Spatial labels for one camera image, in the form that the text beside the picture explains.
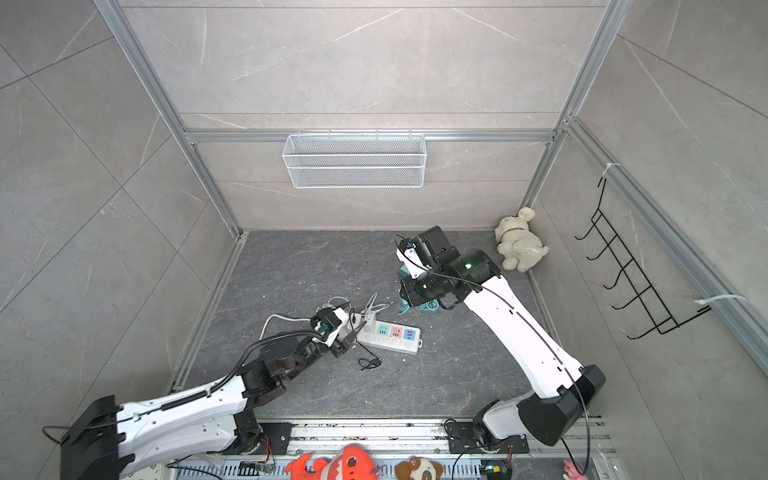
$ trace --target white stuffed animal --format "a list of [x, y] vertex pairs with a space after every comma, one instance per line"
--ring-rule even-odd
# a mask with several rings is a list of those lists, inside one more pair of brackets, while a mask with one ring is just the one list
[[528, 222], [535, 215], [532, 208], [523, 207], [518, 216], [504, 217], [496, 227], [497, 250], [504, 255], [502, 266], [506, 270], [525, 272], [549, 253], [549, 247], [542, 247], [541, 240], [528, 231]]

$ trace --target wall hook rack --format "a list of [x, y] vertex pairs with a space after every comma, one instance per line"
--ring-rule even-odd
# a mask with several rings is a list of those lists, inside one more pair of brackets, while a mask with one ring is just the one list
[[[659, 293], [657, 292], [656, 287], [654, 287], [654, 285], [652, 284], [652, 282], [648, 278], [648, 275], [646, 275], [645, 272], [643, 271], [642, 266], [634, 258], [634, 255], [632, 255], [632, 252], [627, 248], [627, 244], [624, 243], [624, 241], [621, 239], [621, 237], [619, 237], [618, 232], [614, 229], [614, 226], [611, 224], [609, 219], [605, 216], [605, 214], [601, 210], [601, 205], [603, 203], [603, 194], [605, 193], [605, 183], [606, 182], [605, 182], [605, 178], [604, 177], [601, 178], [600, 181], [598, 181], [598, 188], [601, 188], [600, 200], [598, 200], [598, 208], [594, 211], [594, 213], [592, 214], [592, 217], [590, 219], [591, 226], [589, 227], [589, 230], [587, 230], [587, 233], [585, 233], [584, 236], [582, 236], [582, 237], [574, 237], [574, 238], [576, 240], [583, 240], [583, 239], [587, 238], [587, 235], [589, 235], [592, 232], [592, 230], [598, 232], [598, 234], [600, 235], [600, 238], [603, 240], [603, 242], [605, 242], [605, 247], [603, 247], [603, 250], [600, 250], [600, 253], [598, 253], [595, 257], [587, 257], [587, 260], [590, 260], [590, 261], [597, 260], [598, 258], [600, 258], [603, 255], [603, 253], [608, 251], [608, 252], [611, 252], [612, 257], [614, 258], [614, 260], [616, 260], [616, 263], [620, 267], [619, 268], [619, 272], [617, 273], [616, 279], [614, 280], [614, 282], [610, 286], [603, 285], [603, 288], [605, 288], [606, 290], [612, 290], [613, 288], [615, 288], [616, 285], [618, 285], [618, 283], [619, 283], [619, 279], [621, 278], [621, 275], [623, 274], [624, 277], [627, 279], [627, 282], [629, 282], [630, 286], [632, 287], [632, 290], [634, 291], [634, 296], [629, 301], [627, 301], [624, 305], [622, 305], [622, 306], [611, 306], [611, 308], [613, 308], [614, 310], [622, 310], [622, 309], [627, 308], [635, 300], [637, 300], [637, 301], [639, 301], [642, 304], [643, 309], [645, 310], [645, 313], [650, 318], [650, 321], [654, 324], [653, 327], [651, 327], [650, 329], [648, 329], [645, 332], [641, 333], [640, 335], [638, 335], [638, 336], [627, 335], [627, 338], [628, 339], [632, 339], [632, 340], [641, 339], [644, 336], [646, 336], [648, 333], [653, 332], [654, 330], [659, 332], [659, 334], [664, 335], [665, 333], [669, 333], [670, 331], [672, 331], [674, 329], [680, 328], [683, 325], [685, 325], [686, 323], [690, 322], [691, 320], [693, 320], [693, 319], [695, 319], [695, 318], [697, 318], [699, 316], [702, 316], [703, 314], [705, 314], [705, 313], [709, 312], [710, 310], [712, 310], [711, 307], [705, 306], [703, 308], [698, 309], [696, 311], [696, 314], [694, 314], [691, 318], [686, 319], [686, 320], [684, 320], [682, 322], [678, 321], [674, 317], [674, 315], [672, 315], [672, 313], [670, 312], [669, 308], [667, 308], [667, 304], [664, 303], [664, 300], [662, 300], [661, 295], [659, 295]], [[607, 235], [604, 234], [600, 230], [600, 227], [598, 227], [598, 221], [600, 219], [605, 220], [605, 223], [608, 225], [609, 233], [607, 233]], [[616, 252], [614, 252], [614, 248], [611, 246], [611, 244], [616, 242], [616, 241], [621, 243], [621, 246], [624, 247], [624, 249], [627, 251], [627, 254], [630, 257], [630, 259], [627, 262], [625, 262], [625, 263], [622, 263], [619, 260], [619, 257], [616, 255]], [[643, 279], [645, 280], [645, 283], [647, 283], [647, 286], [645, 288], [643, 288], [642, 290], [638, 290], [637, 289], [638, 286], [635, 285], [635, 282], [633, 282], [632, 279], [630, 278], [629, 274], [627, 274], [627, 268], [632, 263], [634, 263], [636, 268], [642, 274]], [[666, 318], [664, 320], [658, 322], [658, 323], [655, 320], [653, 314], [650, 312], [650, 309], [648, 308], [648, 305], [646, 304], [646, 300], [643, 300], [643, 297], [642, 297], [646, 292], [649, 292], [649, 291], [653, 295], [656, 296], [656, 298], [658, 299], [659, 303], [664, 308], [664, 312], [666, 312]]]

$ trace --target dark marble floor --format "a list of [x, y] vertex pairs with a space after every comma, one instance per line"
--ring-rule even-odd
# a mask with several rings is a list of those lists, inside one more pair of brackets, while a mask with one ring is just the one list
[[[349, 298], [361, 309], [378, 292], [392, 306], [380, 320], [422, 329], [416, 355], [378, 350], [382, 365], [360, 371], [355, 348], [339, 359], [328, 355], [288, 385], [288, 391], [257, 410], [262, 417], [474, 415], [496, 399], [530, 388], [525, 374], [491, 330], [466, 306], [397, 315], [399, 298], [395, 233], [354, 231], [254, 231], [250, 233], [197, 354], [187, 387], [224, 375], [244, 347], [258, 338], [271, 313], [311, 316], [329, 297]], [[446, 232], [465, 252], [484, 250], [501, 264], [493, 233]], [[536, 318], [528, 278], [505, 272], [515, 294]], [[267, 335], [300, 328], [273, 319]]]

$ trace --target power strip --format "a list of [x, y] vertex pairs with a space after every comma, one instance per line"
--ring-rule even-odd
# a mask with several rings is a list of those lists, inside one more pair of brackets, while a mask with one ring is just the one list
[[[419, 351], [422, 345], [421, 329], [410, 325], [380, 322], [375, 314], [368, 315], [366, 320], [368, 322], [357, 334], [357, 341], [363, 345], [410, 355]], [[356, 313], [353, 325], [357, 326], [359, 322], [360, 314]]]

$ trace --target white mesh basket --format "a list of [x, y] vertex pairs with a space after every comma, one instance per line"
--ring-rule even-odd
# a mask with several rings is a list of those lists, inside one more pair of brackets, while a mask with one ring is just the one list
[[421, 187], [427, 149], [416, 134], [289, 135], [283, 160], [296, 188]]

